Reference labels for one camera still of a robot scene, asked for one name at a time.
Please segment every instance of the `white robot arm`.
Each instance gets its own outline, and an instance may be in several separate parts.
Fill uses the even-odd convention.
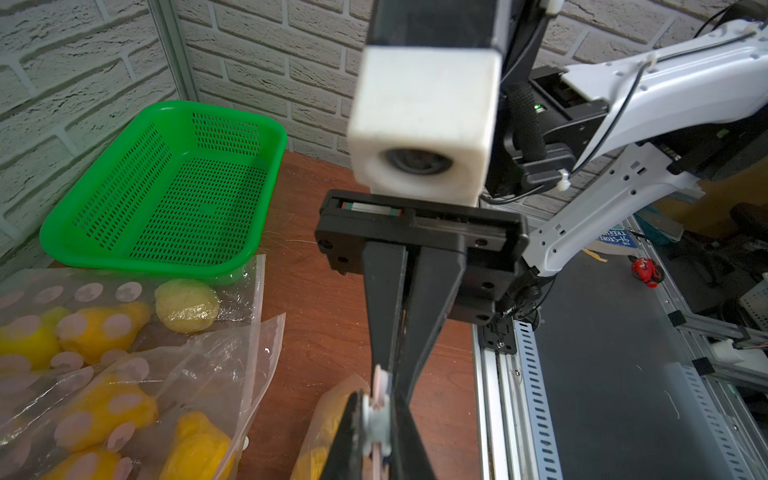
[[[500,64],[501,55],[490,49],[366,48],[349,123],[358,182],[374,194],[476,205],[488,173]],[[569,66],[560,79],[586,101],[608,105],[574,171],[634,142],[737,121],[764,108],[768,30],[735,20],[648,54]],[[430,164],[433,170],[408,168],[399,158],[407,149],[444,160]],[[615,174],[604,174],[532,233],[524,253],[528,265],[539,276],[555,275],[613,225],[696,183],[691,173],[667,171],[671,162],[651,144],[627,149]]]
[[[387,463],[397,478],[434,479],[409,402],[446,319],[482,326],[481,346],[514,354],[497,337],[582,247],[656,199],[764,155],[764,25],[735,20],[650,54],[531,71],[561,5],[374,4],[348,131],[355,177],[372,194],[329,191],[315,230],[332,269],[364,276],[374,394],[349,397],[321,480],[361,478],[362,458],[374,478]],[[625,145],[539,230],[477,207],[484,190],[517,200],[567,186]]]

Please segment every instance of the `perforated basket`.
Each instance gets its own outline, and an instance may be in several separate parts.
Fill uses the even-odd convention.
[[[286,142],[262,115],[151,105],[48,215],[42,246],[72,266],[229,276],[259,246]]]

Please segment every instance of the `yellow plush toy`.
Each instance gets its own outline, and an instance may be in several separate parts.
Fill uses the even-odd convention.
[[[154,301],[157,318],[174,332],[200,332],[219,316],[219,296],[199,280],[163,283],[154,291]]]
[[[328,453],[329,450],[326,447],[315,447],[301,455],[293,466],[290,480],[318,480],[323,474]]]
[[[128,457],[103,448],[89,449],[68,456],[40,480],[125,480],[132,468]]]
[[[93,365],[107,352],[128,350],[151,315],[150,307],[142,302],[84,308],[61,319],[56,333],[64,350]]]
[[[157,419],[157,403],[119,372],[102,374],[65,410],[54,438],[71,452],[107,440],[118,450],[134,431]]]
[[[56,324],[67,315],[69,310],[57,306],[40,316],[23,316],[0,327],[0,370],[50,368],[51,359],[61,351]]]
[[[160,480],[211,480],[229,445],[227,434],[202,412],[182,415]],[[231,469],[230,458],[221,478],[227,478]]]

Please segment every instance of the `pink spot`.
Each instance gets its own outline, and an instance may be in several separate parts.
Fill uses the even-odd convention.
[[[130,458],[122,458],[118,462],[118,466],[114,468],[114,475],[112,475],[112,480],[125,480],[131,474],[133,467],[134,466],[131,463]]]
[[[96,300],[101,292],[104,291],[104,285],[100,283],[89,283],[83,285],[76,292],[74,292],[74,299],[78,302],[90,302]]]
[[[131,437],[134,436],[135,432],[136,425],[133,422],[126,422],[119,425],[115,430],[112,430],[112,433],[109,435],[109,439],[107,440],[107,450],[116,452],[117,450],[122,449],[125,447],[125,444],[131,440]]]
[[[6,293],[0,296],[0,308],[11,306],[18,302],[24,296],[23,290],[16,290],[15,292]]]
[[[10,340],[18,342],[37,332],[39,327],[40,317],[37,315],[27,315],[17,318],[5,326],[3,330]]]
[[[130,333],[132,326],[131,318],[128,315],[125,313],[118,313],[106,319],[104,325],[101,326],[101,329],[104,331],[104,335],[106,335],[107,338],[119,339]]]
[[[65,480],[91,480],[96,473],[98,456],[94,453],[86,453],[69,468]]]
[[[28,439],[23,439],[19,440],[10,452],[0,456],[0,478],[5,478],[23,466],[31,449],[32,443]]]
[[[108,405],[109,412],[112,415],[120,415],[134,408],[141,403],[141,395],[137,393],[126,393],[114,397]]]
[[[87,366],[77,372],[59,376],[57,386],[65,393],[72,393],[86,386],[93,378],[94,368],[92,366]]]
[[[118,287],[114,297],[121,302],[133,302],[141,295],[141,284],[139,282],[123,283]]]
[[[0,355],[0,372],[28,372],[32,370],[32,362],[18,353]]]
[[[91,414],[88,412],[73,413],[56,426],[53,438],[66,448],[72,447],[91,430]]]
[[[35,303],[49,303],[56,300],[62,292],[64,292],[63,286],[50,286],[45,290],[40,290],[38,294],[35,295],[35,299],[33,301]]]
[[[40,378],[39,373],[12,373],[0,376],[0,395],[13,395],[29,388]]]
[[[149,375],[149,363],[141,357],[135,357],[119,365],[114,373],[122,382],[138,383]]]
[[[51,368],[61,372],[74,372],[83,367],[83,357],[75,352],[60,352],[51,358]]]
[[[74,340],[85,333],[88,321],[80,313],[72,313],[59,320],[56,335],[62,340]]]

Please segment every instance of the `white brick wall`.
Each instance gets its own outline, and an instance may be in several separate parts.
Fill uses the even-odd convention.
[[[43,257],[51,208],[175,92],[146,0],[0,3],[0,278]]]
[[[175,1],[202,101],[267,114],[286,127],[289,149],[349,166],[344,134],[372,0]],[[567,0],[537,66],[598,63],[687,40],[729,2]],[[559,211],[611,157],[586,166],[570,190],[525,202]]]

